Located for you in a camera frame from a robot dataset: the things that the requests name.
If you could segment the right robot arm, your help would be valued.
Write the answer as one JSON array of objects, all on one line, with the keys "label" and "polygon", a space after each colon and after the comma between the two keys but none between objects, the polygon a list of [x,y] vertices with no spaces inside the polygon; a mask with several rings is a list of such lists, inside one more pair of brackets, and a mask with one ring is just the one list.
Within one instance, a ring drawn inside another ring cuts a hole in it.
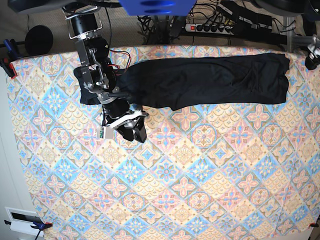
[{"label": "right robot arm", "polygon": [[103,25],[95,15],[101,8],[119,8],[120,3],[104,0],[9,0],[7,5],[20,14],[62,9],[69,38],[76,40],[80,67],[74,70],[74,75],[81,87],[81,102],[102,106],[102,124],[97,130],[97,137],[105,139],[109,130],[115,130],[127,141],[146,141],[144,119],[148,114],[142,109],[131,110],[130,95],[117,86],[121,71],[109,58],[110,46],[99,34]]}]

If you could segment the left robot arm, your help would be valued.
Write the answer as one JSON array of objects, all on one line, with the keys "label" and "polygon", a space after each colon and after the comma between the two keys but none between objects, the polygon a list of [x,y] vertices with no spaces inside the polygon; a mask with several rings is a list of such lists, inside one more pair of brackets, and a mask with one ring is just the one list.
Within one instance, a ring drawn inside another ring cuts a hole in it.
[{"label": "left robot arm", "polygon": [[317,34],[316,22],[320,21],[320,1],[308,0],[302,15],[303,29],[307,36],[311,36],[311,44],[307,46],[308,56],[305,66],[308,70],[315,70],[320,64],[320,35]]}]

